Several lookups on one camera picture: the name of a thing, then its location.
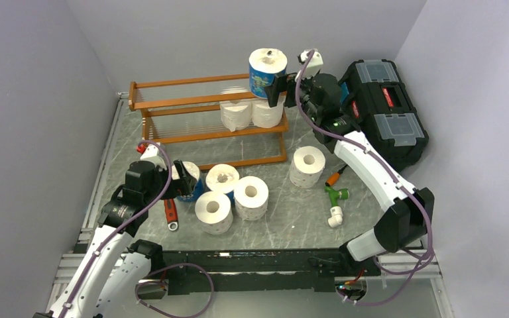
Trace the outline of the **white roll sideways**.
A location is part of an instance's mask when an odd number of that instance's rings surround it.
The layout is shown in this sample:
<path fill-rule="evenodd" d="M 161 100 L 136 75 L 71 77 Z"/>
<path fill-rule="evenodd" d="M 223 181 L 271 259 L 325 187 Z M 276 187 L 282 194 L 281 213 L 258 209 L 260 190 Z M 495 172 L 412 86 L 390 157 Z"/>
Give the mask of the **white roll sideways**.
<path fill-rule="evenodd" d="M 266 99 L 255 99 L 251 103 L 251 119 L 255 126 L 272 128 L 277 126 L 284 111 L 283 99 L 279 98 L 275 107 L 270 107 Z"/>

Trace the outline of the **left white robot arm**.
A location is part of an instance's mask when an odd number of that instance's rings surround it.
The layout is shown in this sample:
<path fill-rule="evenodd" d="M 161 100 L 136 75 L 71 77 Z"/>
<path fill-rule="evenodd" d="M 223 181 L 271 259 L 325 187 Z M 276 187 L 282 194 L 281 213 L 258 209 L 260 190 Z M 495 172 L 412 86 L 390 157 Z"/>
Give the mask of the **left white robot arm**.
<path fill-rule="evenodd" d="M 147 160 L 130 164 L 125 181 L 102 207 L 92 242 L 71 281 L 46 313 L 35 317 L 104 317 L 121 292 L 145 276 L 159 276 L 162 246 L 136 239 L 156 198 L 171 200 L 193 191 L 197 178 L 181 160 L 168 171 Z"/>

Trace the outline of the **orange wooden two-tier shelf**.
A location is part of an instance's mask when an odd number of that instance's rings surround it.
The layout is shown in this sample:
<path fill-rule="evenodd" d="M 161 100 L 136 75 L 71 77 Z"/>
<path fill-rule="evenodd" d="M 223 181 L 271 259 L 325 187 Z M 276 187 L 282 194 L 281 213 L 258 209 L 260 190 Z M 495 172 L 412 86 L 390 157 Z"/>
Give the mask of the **orange wooden two-tier shelf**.
<path fill-rule="evenodd" d="M 224 95 L 230 86 L 247 87 L 248 74 L 208 76 L 167 81 L 131 82 L 128 103 L 142 117 L 142 138 L 180 148 L 201 170 L 216 164 L 234 167 L 275 164 L 287 159 L 285 113 L 275 127 L 250 124 L 230 131 L 221 120 L 220 104 L 252 101 L 250 91 Z"/>

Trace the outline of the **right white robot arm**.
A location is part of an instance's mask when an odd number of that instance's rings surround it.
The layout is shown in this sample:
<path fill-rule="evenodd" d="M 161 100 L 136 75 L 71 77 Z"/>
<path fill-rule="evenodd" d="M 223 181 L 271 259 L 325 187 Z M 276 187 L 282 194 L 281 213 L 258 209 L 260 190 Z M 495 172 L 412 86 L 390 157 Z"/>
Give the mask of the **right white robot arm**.
<path fill-rule="evenodd" d="M 434 196 L 428 188 L 407 182 L 375 150 L 361 127 L 341 102 L 341 86 L 331 74 L 303 78 L 299 73 L 277 75 L 265 89 L 268 103 L 276 106 L 286 95 L 285 106 L 297 106 L 316 139 L 348 165 L 364 181 L 380 204 L 383 215 L 367 232 L 340 249 L 339 267 L 347 275 L 361 270 L 365 260 L 397 252 L 427 237 L 428 259 L 433 252 L 432 214 Z"/>

